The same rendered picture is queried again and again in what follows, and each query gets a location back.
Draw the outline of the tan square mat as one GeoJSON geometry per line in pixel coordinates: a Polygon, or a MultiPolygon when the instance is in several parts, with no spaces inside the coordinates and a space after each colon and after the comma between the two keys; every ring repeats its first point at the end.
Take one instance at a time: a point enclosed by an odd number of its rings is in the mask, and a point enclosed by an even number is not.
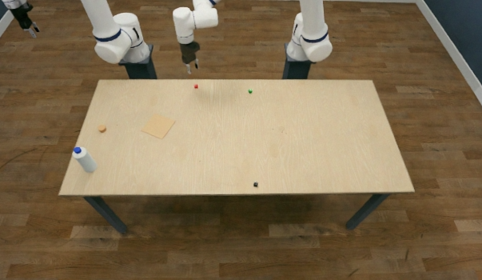
{"type": "Polygon", "coordinates": [[[154,114],[141,131],[163,139],[175,122],[176,121],[161,116],[160,114],[154,114]]]}

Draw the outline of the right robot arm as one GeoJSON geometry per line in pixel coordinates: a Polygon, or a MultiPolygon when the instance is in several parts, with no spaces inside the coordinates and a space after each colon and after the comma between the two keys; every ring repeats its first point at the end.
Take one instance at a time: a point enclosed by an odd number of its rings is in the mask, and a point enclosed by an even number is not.
{"type": "Polygon", "coordinates": [[[81,1],[94,27],[98,43],[94,49],[100,58],[109,63],[118,63],[121,59],[134,63],[148,58],[149,47],[136,15],[122,13],[113,17],[106,0],[81,1]]]}

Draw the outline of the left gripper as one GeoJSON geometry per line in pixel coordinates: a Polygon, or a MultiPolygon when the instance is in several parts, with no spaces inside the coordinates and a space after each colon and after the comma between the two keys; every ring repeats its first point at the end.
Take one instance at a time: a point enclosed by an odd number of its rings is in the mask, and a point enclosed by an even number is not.
{"type": "Polygon", "coordinates": [[[187,70],[189,74],[191,74],[189,63],[191,63],[193,60],[195,60],[195,68],[199,69],[198,59],[196,59],[195,52],[199,51],[201,48],[197,42],[193,41],[193,39],[194,39],[193,35],[188,38],[179,38],[177,36],[177,40],[180,42],[180,47],[182,52],[181,59],[183,63],[187,66],[187,70]]]}

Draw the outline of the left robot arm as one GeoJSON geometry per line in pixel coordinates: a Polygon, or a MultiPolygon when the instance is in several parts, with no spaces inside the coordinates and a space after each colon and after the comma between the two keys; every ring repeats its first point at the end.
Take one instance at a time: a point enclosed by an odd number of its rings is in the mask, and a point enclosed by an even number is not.
{"type": "MultiPolygon", "coordinates": [[[[190,12],[186,7],[176,9],[173,20],[177,36],[188,38],[193,35],[193,30],[217,26],[217,11],[212,7],[219,1],[193,0],[196,11],[190,12]]],[[[322,61],[333,49],[325,24],[323,0],[300,0],[300,4],[301,13],[296,16],[287,54],[298,61],[322,61]]]]}

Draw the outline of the white plastic bottle with blue cap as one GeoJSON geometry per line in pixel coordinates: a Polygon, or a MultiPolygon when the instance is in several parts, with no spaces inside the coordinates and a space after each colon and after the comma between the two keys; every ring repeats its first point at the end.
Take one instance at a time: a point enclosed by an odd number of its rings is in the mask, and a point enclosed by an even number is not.
{"type": "Polygon", "coordinates": [[[86,172],[90,173],[97,169],[98,164],[93,160],[93,158],[90,156],[86,148],[75,147],[74,152],[73,152],[74,158],[78,161],[78,163],[82,166],[82,168],[86,172]]]}

